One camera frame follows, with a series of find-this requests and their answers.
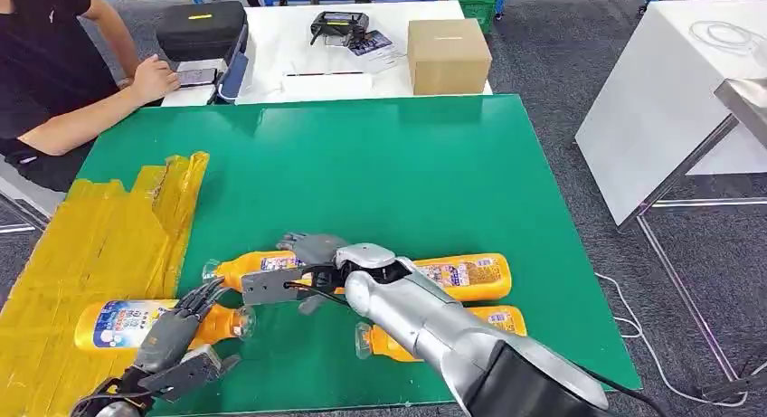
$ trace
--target silver robotic arm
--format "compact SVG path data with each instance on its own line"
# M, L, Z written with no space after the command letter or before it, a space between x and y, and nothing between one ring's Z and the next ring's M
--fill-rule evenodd
M530 337L469 313L407 258L378 245L339 249L351 308L423 359L471 417L606 416L601 385ZM395 280L381 280L389 270Z

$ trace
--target green table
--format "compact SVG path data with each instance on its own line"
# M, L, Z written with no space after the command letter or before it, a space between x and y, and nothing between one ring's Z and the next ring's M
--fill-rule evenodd
M209 259L270 250L285 231L331 232L424 259L496 251L511 266L502 301L531 336L640 388L520 99L513 95L142 109L102 135L80 171L132 184L142 165L204 150L179 293ZM355 356L350 310L257 307L243 361L156 415L275 412L450 401L421 363Z

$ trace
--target robotic arm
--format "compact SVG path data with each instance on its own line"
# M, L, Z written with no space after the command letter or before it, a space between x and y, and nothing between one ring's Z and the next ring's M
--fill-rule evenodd
M288 233L277 246L309 266L243 276L245 304L303 299L299 310L308 313L322 296L348 305L428 363L469 417L611 416L597 379L664 415L649 398L475 317L410 259L383 247L304 233ZM307 273L312 286L291 281ZM346 301L332 295L338 287Z
M437 371L467 415L609 415L601 385L583 370L472 315L410 259L360 243L339 249L335 262L351 271L349 306Z

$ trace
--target person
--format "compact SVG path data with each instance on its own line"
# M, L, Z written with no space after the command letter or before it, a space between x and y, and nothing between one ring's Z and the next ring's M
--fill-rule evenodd
M78 16L117 55L122 87ZM67 191L94 138L178 86L157 55L138 62L104 0L0 0L0 155L40 186Z

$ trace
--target gray carpet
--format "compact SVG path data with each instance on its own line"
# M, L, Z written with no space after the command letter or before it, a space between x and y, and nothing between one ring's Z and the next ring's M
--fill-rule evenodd
M115 5L137 40L142 56L157 52L153 26L167 0L118 0ZM490 83L495 92L519 93L570 207L594 269L618 280L655 347L667 378L678 389L722 381L720 370L687 314L654 252L637 228L615 230L596 184L573 136L620 51L638 22L643 0L506 0L506 16L489 37L493 54ZM96 38L99 47L105 45ZM107 56L110 66L114 58ZM674 195L762 192L759 178L694 179ZM720 338L737 371L752 371L767 359L767 268L762 247L767 236L759 211L655 214L659 239L690 283L699 307ZM5 292L22 268L35 237L0 239L0 288ZM628 317L611 284L602 283L616 316ZM573 321L577 321L577 308ZM767 394L752 394L737 409L697 406L672 394L662 383L640 339L627 339L644 393L676 416L761 416ZM646 406L617 393L611 408L623 416L655 415ZM456 406L329 412L334 416L460 416Z

